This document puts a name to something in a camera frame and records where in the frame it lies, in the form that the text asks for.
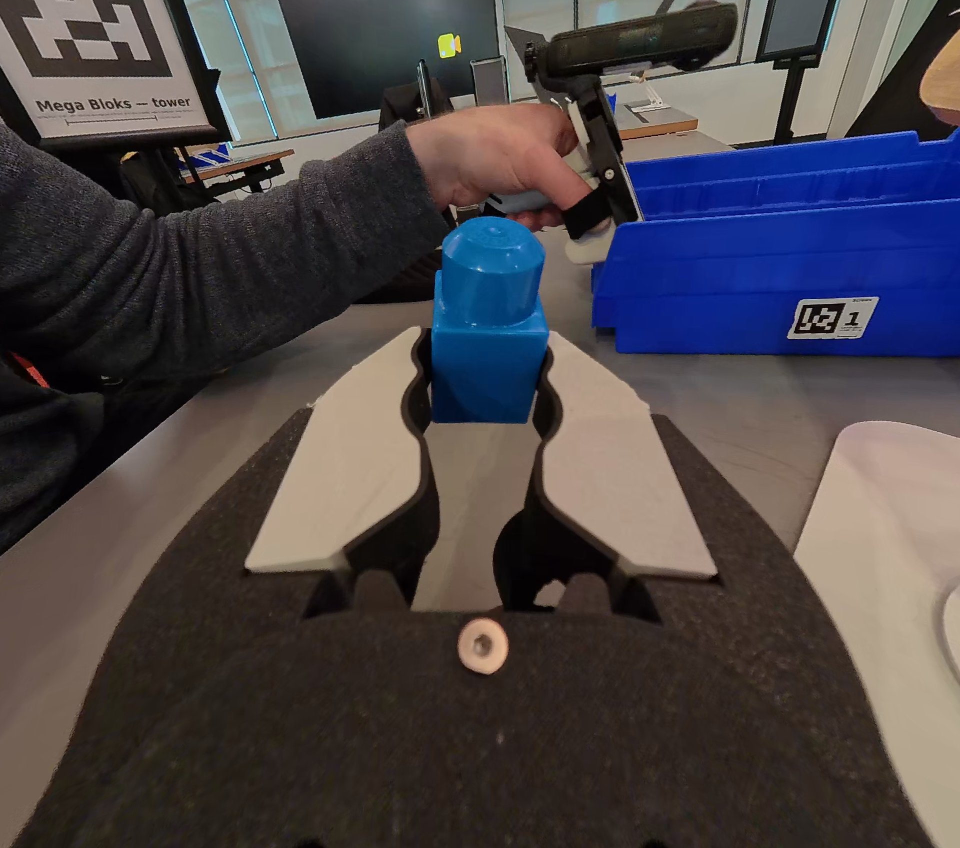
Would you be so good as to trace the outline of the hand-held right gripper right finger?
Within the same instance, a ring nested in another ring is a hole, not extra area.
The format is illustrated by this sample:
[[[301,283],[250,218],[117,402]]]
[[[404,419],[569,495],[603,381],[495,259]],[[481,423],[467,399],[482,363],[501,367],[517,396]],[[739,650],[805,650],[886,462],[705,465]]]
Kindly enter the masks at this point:
[[[716,564],[649,405],[558,332],[532,420],[539,437],[520,512],[493,553],[503,607],[537,612],[553,582],[599,579],[614,612],[655,612],[649,579],[713,583]]]

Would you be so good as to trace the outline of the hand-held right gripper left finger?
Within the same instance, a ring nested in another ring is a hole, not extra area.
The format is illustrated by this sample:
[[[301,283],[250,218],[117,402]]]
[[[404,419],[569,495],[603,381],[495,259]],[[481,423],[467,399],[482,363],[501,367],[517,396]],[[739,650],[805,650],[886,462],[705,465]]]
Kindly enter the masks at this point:
[[[391,576],[412,606],[439,539],[425,433],[431,335],[402,331],[316,401],[248,551],[254,575]]]

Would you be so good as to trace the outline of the blue toy block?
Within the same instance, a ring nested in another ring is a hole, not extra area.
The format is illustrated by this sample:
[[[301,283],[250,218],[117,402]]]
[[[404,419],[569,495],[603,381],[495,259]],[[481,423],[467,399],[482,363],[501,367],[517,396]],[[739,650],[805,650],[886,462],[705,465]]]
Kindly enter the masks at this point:
[[[548,347],[546,253],[509,218],[479,217],[441,245],[431,327],[433,421],[524,424]]]

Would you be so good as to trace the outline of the blue plastic bin with tag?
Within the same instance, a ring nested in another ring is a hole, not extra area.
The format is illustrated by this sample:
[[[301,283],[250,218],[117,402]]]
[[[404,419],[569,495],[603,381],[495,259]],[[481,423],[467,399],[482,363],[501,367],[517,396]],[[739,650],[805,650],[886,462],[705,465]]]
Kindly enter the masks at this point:
[[[591,272],[618,352],[958,357],[958,129],[627,169],[643,220]]]

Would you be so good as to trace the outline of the person's left forearm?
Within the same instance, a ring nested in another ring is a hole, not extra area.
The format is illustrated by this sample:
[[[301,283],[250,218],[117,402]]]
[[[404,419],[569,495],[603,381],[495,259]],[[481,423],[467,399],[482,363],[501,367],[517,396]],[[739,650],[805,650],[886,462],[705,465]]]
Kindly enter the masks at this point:
[[[196,376],[341,314],[449,228],[397,124],[294,181],[158,218],[2,128],[2,347],[54,371]]]

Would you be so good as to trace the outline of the wooden background desk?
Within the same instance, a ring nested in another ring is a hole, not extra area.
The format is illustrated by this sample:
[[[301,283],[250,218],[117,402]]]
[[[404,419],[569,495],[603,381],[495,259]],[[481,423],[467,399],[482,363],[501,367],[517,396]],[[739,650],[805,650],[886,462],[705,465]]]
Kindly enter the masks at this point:
[[[612,123],[623,142],[696,131],[699,120],[671,106],[644,107],[618,98]]]

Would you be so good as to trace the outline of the grey desk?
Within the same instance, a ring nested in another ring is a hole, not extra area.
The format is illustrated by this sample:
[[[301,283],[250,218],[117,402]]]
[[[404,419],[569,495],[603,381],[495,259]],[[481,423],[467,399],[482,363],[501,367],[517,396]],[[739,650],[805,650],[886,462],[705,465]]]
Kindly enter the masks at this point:
[[[590,278],[542,236],[551,328],[668,416],[793,550],[834,440],[894,421],[958,434],[957,359],[619,354]],[[16,841],[143,579],[194,513],[303,406],[428,304],[359,306],[210,383],[2,556],[1,839]]]

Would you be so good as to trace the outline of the small wooden side desk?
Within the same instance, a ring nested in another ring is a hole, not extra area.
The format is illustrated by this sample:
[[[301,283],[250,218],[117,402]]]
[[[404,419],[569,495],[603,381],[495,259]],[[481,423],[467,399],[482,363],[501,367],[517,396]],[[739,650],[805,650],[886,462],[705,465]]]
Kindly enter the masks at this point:
[[[204,169],[189,167],[181,178],[187,187],[207,192],[211,197],[239,192],[263,193],[274,179],[284,174],[283,159],[294,154],[294,149],[288,148]]]

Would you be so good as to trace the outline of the person's left hand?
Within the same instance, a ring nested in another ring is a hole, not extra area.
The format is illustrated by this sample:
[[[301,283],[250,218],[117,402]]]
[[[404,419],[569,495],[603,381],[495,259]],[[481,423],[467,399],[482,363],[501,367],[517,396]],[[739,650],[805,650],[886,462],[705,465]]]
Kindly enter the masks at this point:
[[[535,232],[563,224],[562,213],[592,192],[565,160],[579,139],[555,105],[473,107],[416,122],[405,133],[439,210],[491,194],[538,192],[545,207],[514,216]]]

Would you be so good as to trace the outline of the dark jacket on chair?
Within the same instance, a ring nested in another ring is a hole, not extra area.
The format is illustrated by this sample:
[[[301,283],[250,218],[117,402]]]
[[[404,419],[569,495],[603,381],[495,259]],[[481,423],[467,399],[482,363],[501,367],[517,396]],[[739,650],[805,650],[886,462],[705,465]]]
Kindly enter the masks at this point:
[[[383,90],[378,131],[397,122],[408,124],[429,120],[454,110],[450,95],[429,73],[426,61],[416,64],[415,81]]]

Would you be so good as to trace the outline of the large black monitor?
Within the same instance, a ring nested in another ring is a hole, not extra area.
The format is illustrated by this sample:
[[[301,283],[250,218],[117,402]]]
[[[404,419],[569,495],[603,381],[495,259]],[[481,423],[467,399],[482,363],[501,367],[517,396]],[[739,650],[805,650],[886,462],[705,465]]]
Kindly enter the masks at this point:
[[[501,54],[497,0],[278,0],[314,115],[379,108],[420,61],[452,98],[474,91],[473,62]]]

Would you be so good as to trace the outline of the wooden book stand white base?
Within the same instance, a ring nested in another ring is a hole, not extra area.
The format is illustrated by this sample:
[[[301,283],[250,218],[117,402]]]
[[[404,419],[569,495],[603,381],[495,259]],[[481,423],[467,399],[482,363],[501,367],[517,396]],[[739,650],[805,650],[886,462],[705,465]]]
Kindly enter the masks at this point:
[[[864,421],[838,434],[795,552],[934,846],[959,844],[958,525],[958,436]]]

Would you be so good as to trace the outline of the person's torso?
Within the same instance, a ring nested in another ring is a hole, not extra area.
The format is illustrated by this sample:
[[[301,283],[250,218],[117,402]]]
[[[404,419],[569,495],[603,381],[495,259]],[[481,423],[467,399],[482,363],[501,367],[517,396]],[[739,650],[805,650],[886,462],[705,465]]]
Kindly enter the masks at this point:
[[[1,553],[203,390],[215,373],[117,379],[2,353]]]

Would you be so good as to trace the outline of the large black backpack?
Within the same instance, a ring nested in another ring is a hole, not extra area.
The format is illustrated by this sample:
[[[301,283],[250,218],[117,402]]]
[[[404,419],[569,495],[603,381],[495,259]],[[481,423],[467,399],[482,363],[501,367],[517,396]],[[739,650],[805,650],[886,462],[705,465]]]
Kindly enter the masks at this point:
[[[131,200],[157,218],[219,202],[207,189],[183,178],[172,148],[129,152],[121,158],[119,170]]]

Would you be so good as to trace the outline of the white sign on easel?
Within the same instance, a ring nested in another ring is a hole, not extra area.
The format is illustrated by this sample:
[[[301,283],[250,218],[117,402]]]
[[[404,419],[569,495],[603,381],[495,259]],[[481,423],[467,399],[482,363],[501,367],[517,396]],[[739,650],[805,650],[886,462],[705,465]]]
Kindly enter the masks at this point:
[[[232,138],[185,0],[1,0],[2,122],[47,150]]]

